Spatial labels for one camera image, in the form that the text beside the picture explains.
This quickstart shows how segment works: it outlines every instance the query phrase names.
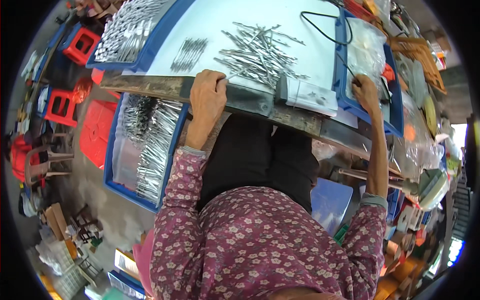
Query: black pants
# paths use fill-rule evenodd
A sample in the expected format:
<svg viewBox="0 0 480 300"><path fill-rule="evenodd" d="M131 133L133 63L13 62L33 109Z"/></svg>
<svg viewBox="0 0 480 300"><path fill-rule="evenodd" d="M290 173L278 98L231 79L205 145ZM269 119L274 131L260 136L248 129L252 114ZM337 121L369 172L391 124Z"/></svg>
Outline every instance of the black pants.
<svg viewBox="0 0 480 300"><path fill-rule="evenodd" d="M317 182L318 161L312 139L264 120L232 114L220 131L203 173L197 210L224 191L266 186L288 195L309 213L310 190Z"/></svg>

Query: floral shirt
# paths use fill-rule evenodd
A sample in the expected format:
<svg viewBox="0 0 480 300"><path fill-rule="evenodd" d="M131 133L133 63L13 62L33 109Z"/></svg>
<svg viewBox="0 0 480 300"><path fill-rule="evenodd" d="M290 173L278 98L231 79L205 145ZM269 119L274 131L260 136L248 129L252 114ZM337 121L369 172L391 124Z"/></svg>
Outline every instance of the floral shirt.
<svg viewBox="0 0 480 300"><path fill-rule="evenodd" d="M342 246L299 204L267 187L223 192L198 213L205 162L203 152L187 147L174 156L155 217L150 281L157 300L265 299L293 287L373 298L384 263L384 205L363 199Z"/></svg>

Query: pile of metal rods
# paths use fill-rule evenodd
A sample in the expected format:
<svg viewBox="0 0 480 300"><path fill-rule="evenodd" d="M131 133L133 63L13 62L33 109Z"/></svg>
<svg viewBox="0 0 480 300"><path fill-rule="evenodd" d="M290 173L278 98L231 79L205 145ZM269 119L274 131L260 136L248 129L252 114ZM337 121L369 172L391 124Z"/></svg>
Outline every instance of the pile of metal rods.
<svg viewBox="0 0 480 300"><path fill-rule="evenodd" d="M137 194L155 204L160 199L162 180L168 162L168 150L182 103L158 100L143 136L144 145L137 168Z"/></svg>
<svg viewBox="0 0 480 300"><path fill-rule="evenodd" d="M124 2L105 24L95 51L95 61L133 62L158 22L157 15L170 0Z"/></svg>
<svg viewBox="0 0 480 300"><path fill-rule="evenodd" d="M123 115L123 130L126 136L141 148L144 143L148 121L158 100L152 97L130 94Z"/></svg>
<svg viewBox="0 0 480 300"><path fill-rule="evenodd" d="M269 29L266 27L247 26L242 23L233 22L238 26L239 35L233 35L223 31L240 49L222 49L220 54L225 58L214 58L216 61L228 66L233 76L245 77L273 89L280 75L287 75L296 79L308 78L306 75L295 73L290 67L296 63L296 58L283 52L276 44L290 47L286 42L276 39L276 36L282 36L293 42L305 45L292 36L279 32L280 25Z"/></svg>
<svg viewBox="0 0 480 300"><path fill-rule="evenodd" d="M170 70L173 72L190 72L207 47L207 39L193 40L187 38L173 59Z"/></svg>

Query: red plastic stool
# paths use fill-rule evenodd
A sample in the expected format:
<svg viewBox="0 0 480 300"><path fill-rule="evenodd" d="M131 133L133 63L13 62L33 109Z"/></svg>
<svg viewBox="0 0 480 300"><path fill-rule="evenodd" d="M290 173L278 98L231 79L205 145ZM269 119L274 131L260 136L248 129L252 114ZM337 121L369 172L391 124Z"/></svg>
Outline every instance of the red plastic stool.
<svg viewBox="0 0 480 300"><path fill-rule="evenodd" d="M81 27L71 43L63 50L63 54L77 65L84 66L99 41L100 37L98 35Z"/></svg>
<svg viewBox="0 0 480 300"><path fill-rule="evenodd" d="M105 70L102 71L102 70L99 70L97 68L93 68L92 74L91 74L93 82L96 83L97 85L100 85L100 82L102 82L102 78L103 78L104 73L105 73ZM120 93L113 92L113 91L110 91L110 90L107 90L107 92L109 92L116 99L120 99Z"/></svg>
<svg viewBox="0 0 480 300"><path fill-rule="evenodd" d="M108 136L116 109L115 102L93 100L80 134L80 151L101 170L105 164Z"/></svg>
<svg viewBox="0 0 480 300"><path fill-rule="evenodd" d="M44 119L77 127L77 121L73 120L73 112L75 111L76 104L71 101L71 93L71 91L52 89ZM53 105L55 104L56 98L60 98L60 106L58 110L54 112Z"/></svg>

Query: tray of metal rods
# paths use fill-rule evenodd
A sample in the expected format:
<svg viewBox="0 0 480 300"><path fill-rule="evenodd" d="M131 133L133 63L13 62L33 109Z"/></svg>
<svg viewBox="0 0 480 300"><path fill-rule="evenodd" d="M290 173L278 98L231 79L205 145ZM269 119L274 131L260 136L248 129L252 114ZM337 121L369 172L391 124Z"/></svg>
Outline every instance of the tray of metal rods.
<svg viewBox="0 0 480 300"><path fill-rule="evenodd" d="M156 212L170 175L173 154L181 129L188 114L188 104L147 96L122 95L122 117L117 111L108 141L105 161L105 185L140 206ZM136 168L135 190L129 190L122 182L113 182L113 150L116 131L138 148L140 157Z"/></svg>
<svg viewBox="0 0 480 300"><path fill-rule="evenodd" d="M238 27L238 33L232 34L222 30L238 49L222 49L221 58L216 61L226 65L231 75L241 76L265 84L275 89L276 82L281 75L296 79L308 78L307 75L297 74L292 70L297 58L288 55L278 45L290 47L289 43L305 45L303 41L279 31L280 25L271 28L249 26L233 22Z"/></svg>
<svg viewBox="0 0 480 300"><path fill-rule="evenodd" d="M177 20L194 0L130 0L105 24L87 68L147 71Z"/></svg>

